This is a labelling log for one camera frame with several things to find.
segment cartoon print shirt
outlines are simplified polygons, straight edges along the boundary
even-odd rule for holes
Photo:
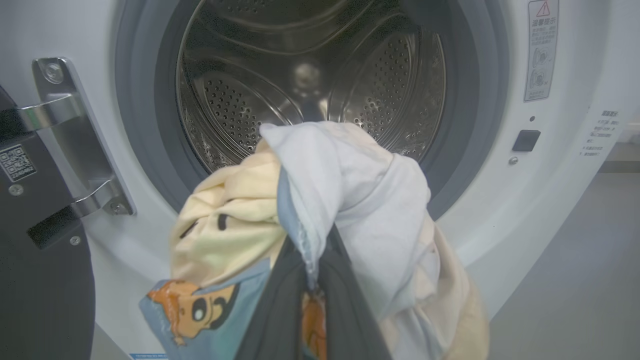
[[[271,269],[269,259],[204,289],[160,281],[140,309],[172,360],[233,360]]]

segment warning label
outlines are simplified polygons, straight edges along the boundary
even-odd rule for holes
[[[546,99],[556,62],[558,0],[529,2],[529,66],[524,101]]]

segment warning triangle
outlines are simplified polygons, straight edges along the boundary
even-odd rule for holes
[[[551,15],[551,12],[549,11],[549,5],[545,1],[545,4],[542,5],[542,7],[540,8],[540,11],[538,11],[538,14],[536,15],[536,17],[549,16],[549,15]]]

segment stainless steel drum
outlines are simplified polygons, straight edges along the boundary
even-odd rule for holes
[[[203,1],[179,61],[182,125],[208,171],[251,154],[263,123],[352,122],[420,160],[445,100],[438,35],[392,1]]]

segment sticker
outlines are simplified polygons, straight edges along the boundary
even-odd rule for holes
[[[529,66],[524,101],[546,99],[556,62],[558,0],[529,2]]]
[[[131,359],[168,359],[166,354],[129,354]]]
[[[604,110],[598,117],[598,122],[589,130],[580,149],[580,156],[600,156],[605,149],[608,151],[611,140],[618,139],[614,132],[619,127],[618,112]]]
[[[22,145],[0,150],[0,167],[12,183],[36,173],[36,168],[24,152]]]

